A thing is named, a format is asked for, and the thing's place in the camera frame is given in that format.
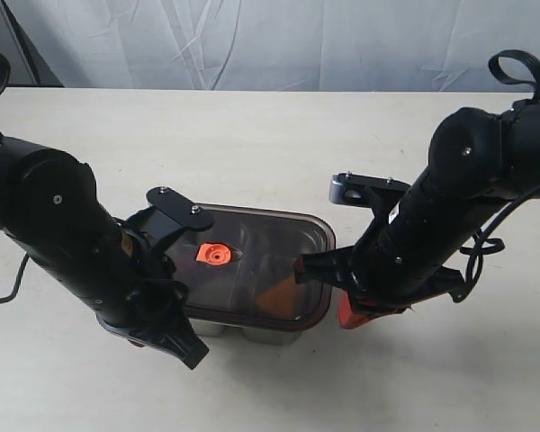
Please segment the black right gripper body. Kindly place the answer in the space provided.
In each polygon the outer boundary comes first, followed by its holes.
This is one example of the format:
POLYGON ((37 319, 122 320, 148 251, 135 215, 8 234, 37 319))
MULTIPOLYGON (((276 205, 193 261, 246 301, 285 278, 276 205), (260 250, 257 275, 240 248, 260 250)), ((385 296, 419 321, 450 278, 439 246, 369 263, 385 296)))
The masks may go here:
POLYGON ((389 266, 368 263, 352 247, 327 252, 303 254, 304 274, 294 274, 297 284, 316 281, 337 287, 357 300, 377 305, 383 314, 401 314, 412 305, 448 294, 454 301, 455 292, 463 287, 460 271, 440 266, 428 276, 407 276, 402 263, 389 266))

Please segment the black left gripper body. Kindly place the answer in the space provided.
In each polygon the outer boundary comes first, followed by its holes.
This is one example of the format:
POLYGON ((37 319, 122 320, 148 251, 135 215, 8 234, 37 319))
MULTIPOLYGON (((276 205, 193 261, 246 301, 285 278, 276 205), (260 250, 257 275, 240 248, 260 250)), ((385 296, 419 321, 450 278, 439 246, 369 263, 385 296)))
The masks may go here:
POLYGON ((144 277, 128 292, 125 303, 130 320, 112 324, 97 317, 103 329, 130 342, 171 355, 193 370, 209 354, 207 345, 197 336, 185 314, 189 289, 174 279, 174 261, 163 255, 156 272, 144 277))

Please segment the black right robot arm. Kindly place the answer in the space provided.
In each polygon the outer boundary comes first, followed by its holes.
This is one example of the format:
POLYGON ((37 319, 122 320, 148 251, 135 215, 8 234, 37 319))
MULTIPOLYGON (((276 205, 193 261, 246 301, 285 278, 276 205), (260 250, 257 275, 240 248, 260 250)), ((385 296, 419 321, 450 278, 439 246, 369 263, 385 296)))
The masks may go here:
POLYGON ((350 310, 367 320, 443 294, 461 302, 475 286, 473 271, 501 250, 494 226, 531 198, 540 198, 540 103, 501 114, 460 109, 437 127, 414 183, 333 176, 331 201, 368 208, 373 221, 351 247, 299 257, 294 278, 345 291, 350 310), (468 240, 469 271, 448 268, 468 240))

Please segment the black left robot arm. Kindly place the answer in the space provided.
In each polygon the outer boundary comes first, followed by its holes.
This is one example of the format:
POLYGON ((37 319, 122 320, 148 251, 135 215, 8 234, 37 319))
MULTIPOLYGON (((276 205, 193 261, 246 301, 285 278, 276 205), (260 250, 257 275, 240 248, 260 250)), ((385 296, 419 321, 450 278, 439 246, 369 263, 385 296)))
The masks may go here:
POLYGON ((104 329, 195 368, 209 349, 185 314, 188 289, 167 250, 214 219, 167 187, 147 199, 145 209, 115 218, 99 203, 88 164, 0 132, 0 231, 104 329))

